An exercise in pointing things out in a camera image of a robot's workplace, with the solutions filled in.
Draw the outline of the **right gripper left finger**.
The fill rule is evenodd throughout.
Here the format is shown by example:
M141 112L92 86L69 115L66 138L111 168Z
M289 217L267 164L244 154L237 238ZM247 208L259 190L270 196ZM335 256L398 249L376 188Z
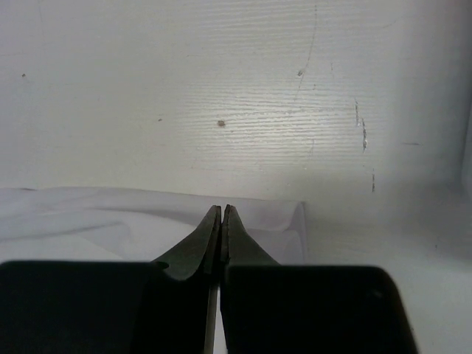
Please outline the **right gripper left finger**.
M220 209L147 262L1 266L3 353L211 353Z

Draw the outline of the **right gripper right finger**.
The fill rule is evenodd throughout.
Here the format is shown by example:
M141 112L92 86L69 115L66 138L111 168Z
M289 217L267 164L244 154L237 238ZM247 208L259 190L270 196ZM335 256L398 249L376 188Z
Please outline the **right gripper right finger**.
M229 353L417 352L398 288L383 269L280 265L230 205L221 237Z

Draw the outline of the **white t shirt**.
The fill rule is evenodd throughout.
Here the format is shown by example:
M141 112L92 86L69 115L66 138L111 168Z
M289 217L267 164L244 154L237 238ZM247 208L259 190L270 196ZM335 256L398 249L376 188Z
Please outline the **white t shirt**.
M105 187L1 191L1 260L149 261L188 236L209 208L232 205L277 262L307 255L299 201L264 201Z

